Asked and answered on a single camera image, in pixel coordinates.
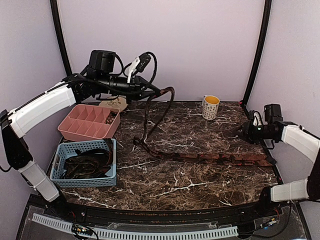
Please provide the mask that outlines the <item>brown red patterned tie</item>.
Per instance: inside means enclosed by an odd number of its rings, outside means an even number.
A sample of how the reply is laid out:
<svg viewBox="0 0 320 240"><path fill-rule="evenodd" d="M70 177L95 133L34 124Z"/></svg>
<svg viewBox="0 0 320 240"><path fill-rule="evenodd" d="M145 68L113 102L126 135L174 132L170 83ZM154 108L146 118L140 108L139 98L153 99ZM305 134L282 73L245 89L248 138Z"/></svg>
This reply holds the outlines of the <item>brown red patterned tie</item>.
<svg viewBox="0 0 320 240"><path fill-rule="evenodd" d="M150 113L150 103L153 99L161 97L166 93L170 93L170 100L167 108L165 109L161 118L156 124L148 130L148 118ZM211 164L211 165L232 165L232 166L261 166L269 167L276 164L276 160L270 155L263 154L240 154L240 153L179 153L179 152L163 152L151 148L147 145L146 140L155 128L161 123L169 109L172 106L172 102L175 97L175 89L172 86L160 89L160 96L148 97L146 101L146 107L143 120L143 135L141 138L135 136L133 138L133 144L144 149L150 156L163 160L163 161L176 161L195 164Z"/></svg>

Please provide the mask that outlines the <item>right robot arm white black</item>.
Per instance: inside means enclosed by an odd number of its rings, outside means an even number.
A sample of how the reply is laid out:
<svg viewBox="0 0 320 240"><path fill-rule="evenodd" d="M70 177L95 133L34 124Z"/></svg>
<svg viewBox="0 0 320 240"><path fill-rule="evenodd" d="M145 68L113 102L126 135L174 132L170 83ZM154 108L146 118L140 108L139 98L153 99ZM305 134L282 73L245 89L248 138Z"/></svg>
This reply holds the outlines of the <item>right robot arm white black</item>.
<svg viewBox="0 0 320 240"><path fill-rule="evenodd" d="M255 125L247 121L233 132L242 140L256 144L261 140L283 142L305 155L313 163L310 175L302 180L276 185L266 190L267 197L255 205L255 213L266 217L275 208L275 203L286 201L320 200L320 139L292 122L275 121Z"/></svg>

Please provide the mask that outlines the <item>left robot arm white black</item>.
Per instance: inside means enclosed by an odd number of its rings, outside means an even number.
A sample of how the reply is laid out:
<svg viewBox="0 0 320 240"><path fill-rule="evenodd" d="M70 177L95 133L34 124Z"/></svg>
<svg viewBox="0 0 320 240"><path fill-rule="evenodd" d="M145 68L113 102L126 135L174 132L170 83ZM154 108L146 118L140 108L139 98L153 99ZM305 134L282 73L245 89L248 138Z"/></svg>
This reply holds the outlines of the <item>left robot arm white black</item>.
<svg viewBox="0 0 320 240"><path fill-rule="evenodd" d="M62 194L49 179L43 169L34 161L23 137L36 125L57 112L79 104L99 94L126 96L128 100L160 96L160 89L136 73L127 77L111 73L83 70L74 73L52 88L42 92L32 100L11 111L0 114L0 127L5 155L9 166L18 171L31 186L49 203L51 210L60 218L67 218L70 206L62 199Z"/></svg>

